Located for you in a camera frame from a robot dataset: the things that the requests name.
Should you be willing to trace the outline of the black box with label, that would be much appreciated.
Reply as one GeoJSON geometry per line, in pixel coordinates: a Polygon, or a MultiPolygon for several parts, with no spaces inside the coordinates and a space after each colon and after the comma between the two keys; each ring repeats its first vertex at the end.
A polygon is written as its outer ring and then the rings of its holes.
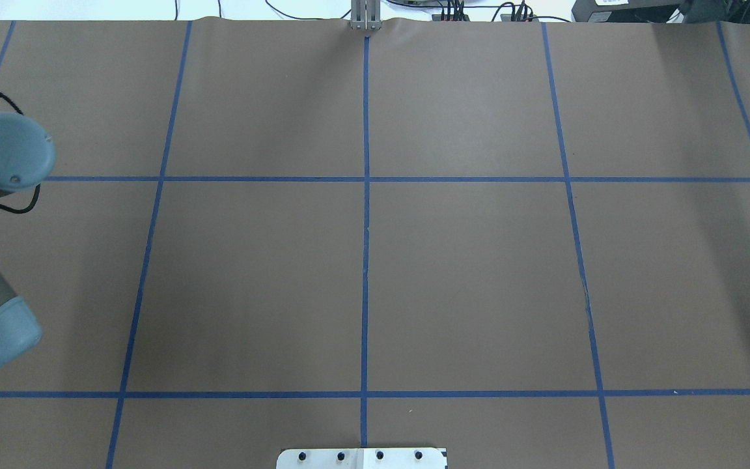
{"type": "Polygon", "coordinates": [[[576,23],[667,23],[684,1],[575,1],[576,23]]]}

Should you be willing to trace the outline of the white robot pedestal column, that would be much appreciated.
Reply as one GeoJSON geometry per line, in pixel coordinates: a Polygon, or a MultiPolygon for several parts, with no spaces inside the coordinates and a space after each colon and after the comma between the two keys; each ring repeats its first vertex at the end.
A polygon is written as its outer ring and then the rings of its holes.
{"type": "Polygon", "coordinates": [[[288,449],[277,468],[447,468],[443,448],[319,448],[288,449]]]}

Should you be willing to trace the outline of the small electronics relay board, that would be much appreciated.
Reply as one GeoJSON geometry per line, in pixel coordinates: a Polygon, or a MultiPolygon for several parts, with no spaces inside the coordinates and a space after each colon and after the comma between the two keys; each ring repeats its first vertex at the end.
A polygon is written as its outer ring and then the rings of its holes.
{"type": "Polygon", "coordinates": [[[449,23],[469,21],[466,1],[437,1],[437,5],[439,12],[432,15],[432,21],[449,21],[449,23]]]}

